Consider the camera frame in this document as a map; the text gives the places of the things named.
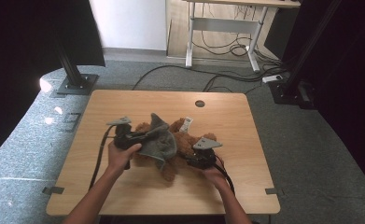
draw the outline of white wall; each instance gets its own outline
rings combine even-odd
[[[166,0],[90,0],[104,48],[166,50]]]

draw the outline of forearm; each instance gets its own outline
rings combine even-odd
[[[77,204],[63,223],[92,224],[97,218],[109,191],[112,189],[118,177],[110,169],[106,169],[104,174]]]
[[[217,186],[225,207],[226,220],[229,224],[252,224],[241,204],[237,201],[227,183]]]

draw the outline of gray carpet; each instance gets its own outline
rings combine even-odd
[[[142,75],[161,65],[164,63],[107,61],[106,68],[80,66],[79,70],[100,76],[95,89],[130,90]],[[246,68],[197,65],[194,69],[255,76],[248,75]],[[63,70],[57,70],[43,78],[58,87],[64,76]],[[136,89],[202,91],[212,76],[163,68],[149,74]],[[215,86],[245,92],[259,83],[223,78]],[[69,120],[84,112],[90,97],[49,98],[50,94],[38,94],[0,148],[0,223],[63,220],[46,214],[49,196],[41,191],[55,185],[76,131]],[[272,216],[272,223],[365,223],[365,176],[326,121],[313,110],[274,104],[265,84],[249,92],[247,99],[279,193],[281,212]],[[62,114],[54,109],[56,106]],[[268,222],[267,216],[251,217]]]

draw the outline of power strip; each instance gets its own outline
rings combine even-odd
[[[270,77],[264,77],[262,80],[263,80],[263,83],[267,83],[270,81],[279,81],[282,79],[283,79],[283,77],[281,77],[280,75],[275,75],[275,76],[270,76]]]

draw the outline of human arm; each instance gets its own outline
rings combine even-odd
[[[127,150],[121,150],[115,147],[113,141],[109,143],[108,166],[104,174],[92,186],[63,223],[94,223],[110,190],[116,180],[123,174],[127,161],[140,148],[141,144],[135,144]]]
[[[223,167],[222,162],[217,159],[217,165]],[[234,196],[225,176],[215,167],[203,170],[205,177],[214,184],[219,191],[225,208],[226,220],[230,224],[252,224],[241,204]]]

